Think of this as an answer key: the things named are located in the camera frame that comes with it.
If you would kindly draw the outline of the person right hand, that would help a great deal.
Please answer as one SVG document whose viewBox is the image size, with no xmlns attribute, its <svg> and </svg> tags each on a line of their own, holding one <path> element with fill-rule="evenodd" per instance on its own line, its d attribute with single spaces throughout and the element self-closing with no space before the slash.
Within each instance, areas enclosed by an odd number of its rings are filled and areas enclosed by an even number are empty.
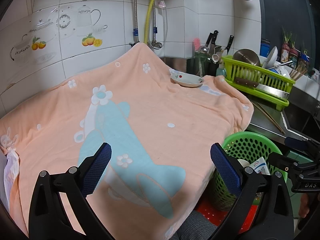
<svg viewBox="0 0 320 240">
<path fill-rule="evenodd" d="M 303 194 L 300 198 L 300 208 L 298 212 L 300 218 L 305 218 L 310 211 L 308 206 L 308 201 L 309 201 L 308 195 Z"/>
</svg>

